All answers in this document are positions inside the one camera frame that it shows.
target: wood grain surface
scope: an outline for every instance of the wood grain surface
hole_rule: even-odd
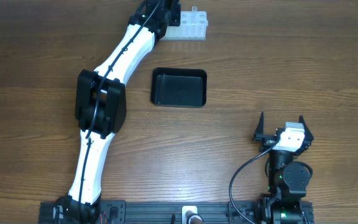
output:
[[[127,118],[104,166],[103,199],[228,202],[234,171],[302,114],[315,140],[305,200],[317,223],[358,223],[358,0],[181,0],[208,12],[204,42],[159,42],[127,85]],[[35,223],[68,192],[80,149],[76,79],[115,49],[139,0],[0,0],[0,222]],[[202,68],[200,109],[150,102],[155,67]],[[234,198],[267,191],[265,159]]]

